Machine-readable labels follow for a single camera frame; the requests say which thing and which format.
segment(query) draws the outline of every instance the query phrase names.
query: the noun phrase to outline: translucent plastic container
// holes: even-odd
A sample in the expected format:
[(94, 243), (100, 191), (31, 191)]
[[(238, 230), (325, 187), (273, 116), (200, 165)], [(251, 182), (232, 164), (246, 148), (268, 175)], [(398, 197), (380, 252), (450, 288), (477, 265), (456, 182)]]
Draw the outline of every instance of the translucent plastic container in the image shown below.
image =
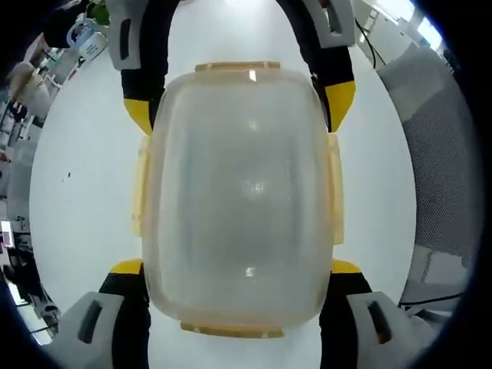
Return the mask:
[(278, 63), (201, 65), (167, 87), (142, 149), (145, 277), (160, 311), (233, 331), (320, 311), (341, 189), (327, 136), (310, 81)]

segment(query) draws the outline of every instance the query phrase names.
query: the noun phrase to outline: cable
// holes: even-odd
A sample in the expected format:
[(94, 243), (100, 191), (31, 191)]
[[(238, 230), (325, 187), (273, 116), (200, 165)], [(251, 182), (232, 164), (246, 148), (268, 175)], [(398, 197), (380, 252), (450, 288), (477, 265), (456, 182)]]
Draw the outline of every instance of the cable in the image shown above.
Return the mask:
[(33, 333), (39, 333), (39, 332), (47, 331), (49, 328), (56, 327), (57, 325), (58, 325), (58, 323), (55, 323), (55, 324), (52, 324), (52, 325), (47, 325), (46, 327), (36, 329), (35, 331), (31, 331), (29, 333), (30, 334), (33, 334)]
[(47, 53), (45, 50), (43, 50), (43, 54), (45, 56), (47, 56), (48, 58), (50, 58), (53, 62), (56, 62), (56, 60), (54, 60), (53, 57), (49, 53)]
[(452, 294), (450, 296), (443, 296), (442, 298), (431, 298), (429, 300), (422, 300), (422, 301), (417, 301), (417, 302), (401, 302), (401, 303), (398, 304), (398, 306), (413, 306), (413, 305), (429, 304), (431, 302), (453, 300), (454, 298), (461, 297), (462, 294), (463, 293)]
[(371, 54), (372, 54), (372, 68), (376, 69), (376, 55), (374, 54), (374, 47), (373, 45), (371, 44), (371, 42), (369, 41), (369, 38), (367, 37), (366, 35), (366, 32), (364, 31), (364, 29), (362, 28), (362, 26), (359, 24), (359, 22), (357, 21), (356, 18), (355, 19), (355, 25), (357, 26), (357, 28), (359, 28), (359, 30), (361, 31), (362, 35), (364, 36), (364, 38), (366, 39), (366, 42), (367, 44), (369, 45), (369, 48), (371, 48)]

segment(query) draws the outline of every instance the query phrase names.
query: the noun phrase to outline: gray mesh fabric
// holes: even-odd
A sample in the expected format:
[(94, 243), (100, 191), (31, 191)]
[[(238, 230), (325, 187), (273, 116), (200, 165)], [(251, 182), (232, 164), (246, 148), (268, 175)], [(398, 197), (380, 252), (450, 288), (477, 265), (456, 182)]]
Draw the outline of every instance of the gray mesh fabric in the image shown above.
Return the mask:
[[(379, 74), (400, 115), (415, 177), (416, 248), (402, 301), (442, 297), (452, 284), (462, 289), (480, 241), (483, 188), (473, 120), (450, 70), (431, 50), (402, 55)], [(426, 285), (431, 280), (439, 284)]]

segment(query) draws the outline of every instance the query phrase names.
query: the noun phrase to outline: white table surface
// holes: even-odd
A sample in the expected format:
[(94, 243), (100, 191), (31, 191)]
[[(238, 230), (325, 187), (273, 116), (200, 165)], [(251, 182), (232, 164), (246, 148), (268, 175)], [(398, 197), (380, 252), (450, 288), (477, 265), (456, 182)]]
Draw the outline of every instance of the white table surface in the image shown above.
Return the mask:
[[(180, 5), (167, 81), (202, 62), (274, 60), (308, 75), (287, 18), (267, 0)], [(376, 291), (400, 299), (414, 248), (415, 188), (401, 123), (381, 80), (351, 48), (357, 93), (340, 130), (345, 244)], [(108, 51), (65, 83), (49, 112), (32, 171), (30, 221), (41, 280), (61, 311), (97, 291), (111, 266), (141, 255), (131, 195), (142, 132), (128, 117)], [(319, 367), (317, 320), (274, 340), (181, 331), (151, 307), (152, 367)]]

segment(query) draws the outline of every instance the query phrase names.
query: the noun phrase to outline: gray gripper part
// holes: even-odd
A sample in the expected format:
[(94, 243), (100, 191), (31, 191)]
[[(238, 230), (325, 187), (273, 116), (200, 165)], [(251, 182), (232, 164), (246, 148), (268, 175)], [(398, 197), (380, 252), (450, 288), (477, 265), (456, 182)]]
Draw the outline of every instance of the gray gripper part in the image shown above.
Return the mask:
[(322, 48), (336, 48), (355, 44), (354, 10), (350, 0), (330, 1), (327, 7), (330, 24), (328, 24), (318, 0), (304, 0), (304, 3), (313, 18)]
[(347, 296), (357, 329), (357, 368), (406, 367), (429, 345), (435, 331), (408, 317), (382, 292)]
[[(139, 69), (140, 64), (140, 27), (147, 8), (148, 0), (106, 0), (106, 7), (111, 15), (109, 27), (109, 54), (115, 69)], [(127, 41), (128, 56), (122, 57), (121, 45)]]
[(43, 346), (62, 367), (112, 368), (112, 341), (123, 297), (89, 292), (61, 316), (58, 334)]

